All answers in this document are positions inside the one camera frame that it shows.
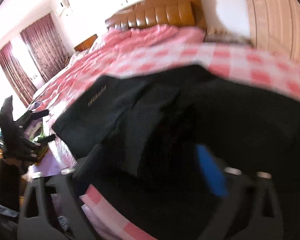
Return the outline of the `pink wooden wardrobe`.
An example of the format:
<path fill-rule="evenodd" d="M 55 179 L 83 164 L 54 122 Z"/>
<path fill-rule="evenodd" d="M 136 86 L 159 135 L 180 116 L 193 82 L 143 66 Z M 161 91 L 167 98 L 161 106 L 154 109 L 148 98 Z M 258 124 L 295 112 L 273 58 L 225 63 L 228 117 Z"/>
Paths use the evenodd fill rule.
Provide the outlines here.
<path fill-rule="evenodd" d="M 300 63 L 300 3 L 247 0 L 253 45 Z"/>

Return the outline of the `maroon curtain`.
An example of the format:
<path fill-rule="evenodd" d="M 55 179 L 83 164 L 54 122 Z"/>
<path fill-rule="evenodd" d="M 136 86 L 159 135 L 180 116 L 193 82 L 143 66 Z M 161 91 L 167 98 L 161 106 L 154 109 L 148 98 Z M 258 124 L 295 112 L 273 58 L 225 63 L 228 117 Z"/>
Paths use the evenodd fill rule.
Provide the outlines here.
<path fill-rule="evenodd" d="M 69 55 L 51 14 L 45 15 L 23 29 L 20 36 L 29 47 L 45 82 L 64 68 L 64 62 Z"/>

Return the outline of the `brown wooden nightstand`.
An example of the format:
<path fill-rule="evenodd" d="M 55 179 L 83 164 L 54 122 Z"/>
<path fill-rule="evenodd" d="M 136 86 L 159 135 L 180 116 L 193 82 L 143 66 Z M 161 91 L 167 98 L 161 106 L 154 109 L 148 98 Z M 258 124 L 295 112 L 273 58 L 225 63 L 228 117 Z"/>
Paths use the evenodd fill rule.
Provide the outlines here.
<path fill-rule="evenodd" d="M 91 37 L 84 40 L 83 42 L 81 42 L 80 44 L 78 44 L 77 46 L 75 46 L 74 50 L 75 51 L 84 51 L 86 49 L 90 49 L 96 39 L 97 39 L 97 35 L 94 34 Z"/>

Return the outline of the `bedside table with cloth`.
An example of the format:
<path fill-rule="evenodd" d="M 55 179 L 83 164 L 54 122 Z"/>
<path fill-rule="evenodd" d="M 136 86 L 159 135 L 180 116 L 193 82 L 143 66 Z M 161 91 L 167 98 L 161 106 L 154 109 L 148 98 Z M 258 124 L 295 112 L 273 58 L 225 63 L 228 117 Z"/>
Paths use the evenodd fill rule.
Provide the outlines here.
<path fill-rule="evenodd" d="M 204 42 L 222 43 L 222 44 L 240 44 L 253 47 L 250 39 L 231 33 L 225 29 L 220 28 L 207 28 Z"/>

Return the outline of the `white air conditioner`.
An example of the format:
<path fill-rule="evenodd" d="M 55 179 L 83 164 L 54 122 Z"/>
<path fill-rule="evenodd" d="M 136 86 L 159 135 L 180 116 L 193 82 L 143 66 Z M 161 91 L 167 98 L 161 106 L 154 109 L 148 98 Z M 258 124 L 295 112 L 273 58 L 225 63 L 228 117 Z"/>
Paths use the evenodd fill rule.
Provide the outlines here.
<path fill-rule="evenodd" d="M 57 18 L 69 16 L 72 13 L 69 0 L 60 0 L 55 3 L 54 13 Z"/>

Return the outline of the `pink checkered bed sheet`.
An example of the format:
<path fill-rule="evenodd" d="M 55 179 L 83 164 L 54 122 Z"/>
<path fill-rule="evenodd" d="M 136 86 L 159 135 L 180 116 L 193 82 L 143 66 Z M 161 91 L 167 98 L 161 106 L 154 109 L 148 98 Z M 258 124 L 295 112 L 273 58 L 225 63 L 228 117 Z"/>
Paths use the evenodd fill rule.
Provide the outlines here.
<path fill-rule="evenodd" d="M 222 44 L 160 44 L 119 55 L 89 57 L 68 75 L 59 77 L 38 101 L 38 110 L 48 109 L 47 126 L 87 91 L 97 79 L 152 75 L 199 65 L 211 74 L 246 86 L 265 89 L 300 102 L 300 66 L 284 57 L 247 47 Z M 93 185 L 80 196 L 84 214 L 104 239 L 157 239 L 124 217 Z"/>

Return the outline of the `brown leather headboard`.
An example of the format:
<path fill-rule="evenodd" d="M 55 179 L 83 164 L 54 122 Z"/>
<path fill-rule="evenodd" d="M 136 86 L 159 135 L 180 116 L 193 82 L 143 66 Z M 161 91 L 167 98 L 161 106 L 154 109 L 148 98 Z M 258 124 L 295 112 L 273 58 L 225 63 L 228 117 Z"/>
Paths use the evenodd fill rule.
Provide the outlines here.
<path fill-rule="evenodd" d="M 163 24 L 207 28 L 201 0 L 143 0 L 117 11 L 105 24 L 108 29 L 145 29 Z"/>

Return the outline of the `pink quilt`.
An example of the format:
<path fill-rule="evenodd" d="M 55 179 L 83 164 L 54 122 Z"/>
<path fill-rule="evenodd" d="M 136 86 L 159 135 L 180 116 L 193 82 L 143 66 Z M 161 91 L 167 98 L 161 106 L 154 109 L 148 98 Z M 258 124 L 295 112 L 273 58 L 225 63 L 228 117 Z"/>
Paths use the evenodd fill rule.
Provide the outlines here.
<path fill-rule="evenodd" d="M 91 56 L 103 58 L 107 54 L 118 53 L 123 55 L 134 49 L 155 46 L 158 44 L 191 44 L 202 43 L 206 31 L 199 27 L 176 27 L 168 24 L 158 24 L 145 29 L 115 29 L 110 30 L 97 38 L 91 48 L 74 53 L 66 67 L 52 77 L 43 87 L 35 92 L 32 104 L 41 100 L 48 87 L 59 77 L 68 75 L 78 68 Z"/>

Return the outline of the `black pants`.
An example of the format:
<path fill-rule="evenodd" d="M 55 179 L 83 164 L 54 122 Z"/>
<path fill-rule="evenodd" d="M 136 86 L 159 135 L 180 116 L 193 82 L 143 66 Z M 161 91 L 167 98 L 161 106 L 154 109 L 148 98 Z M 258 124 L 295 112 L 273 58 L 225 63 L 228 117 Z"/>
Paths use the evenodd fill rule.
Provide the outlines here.
<path fill-rule="evenodd" d="M 89 185 L 157 239 L 197 239 L 218 207 L 198 145 L 222 167 L 270 174 L 282 239 L 300 239 L 299 101 L 192 65 L 130 79 L 102 76 L 52 129 L 77 160 L 102 146 Z"/>

